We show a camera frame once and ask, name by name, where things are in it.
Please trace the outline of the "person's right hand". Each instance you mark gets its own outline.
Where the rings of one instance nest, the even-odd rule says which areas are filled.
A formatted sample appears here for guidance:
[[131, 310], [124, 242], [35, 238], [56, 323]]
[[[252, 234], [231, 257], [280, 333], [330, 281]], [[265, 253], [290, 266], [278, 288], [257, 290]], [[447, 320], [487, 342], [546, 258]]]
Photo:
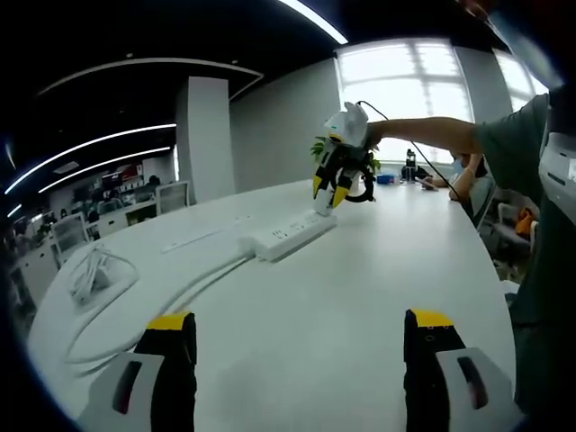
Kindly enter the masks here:
[[366, 150], [375, 149], [384, 136], [384, 121], [369, 122], [366, 128], [364, 148]]

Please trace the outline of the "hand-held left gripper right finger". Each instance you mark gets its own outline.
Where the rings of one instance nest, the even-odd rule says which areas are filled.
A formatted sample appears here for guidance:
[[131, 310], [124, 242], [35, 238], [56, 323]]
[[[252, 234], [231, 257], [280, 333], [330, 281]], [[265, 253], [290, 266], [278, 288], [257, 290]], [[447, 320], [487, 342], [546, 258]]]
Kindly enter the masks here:
[[522, 423], [509, 377], [466, 346], [446, 315], [405, 312], [403, 359], [408, 431], [514, 431]]

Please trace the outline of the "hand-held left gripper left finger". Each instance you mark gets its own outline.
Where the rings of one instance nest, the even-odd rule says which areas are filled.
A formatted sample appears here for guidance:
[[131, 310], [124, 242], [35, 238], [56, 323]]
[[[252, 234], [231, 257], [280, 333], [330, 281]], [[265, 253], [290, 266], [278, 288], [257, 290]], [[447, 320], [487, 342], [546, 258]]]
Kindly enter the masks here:
[[153, 319], [131, 352], [92, 382], [77, 424], [84, 431], [193, 431], [197, 380], [195, 316]]

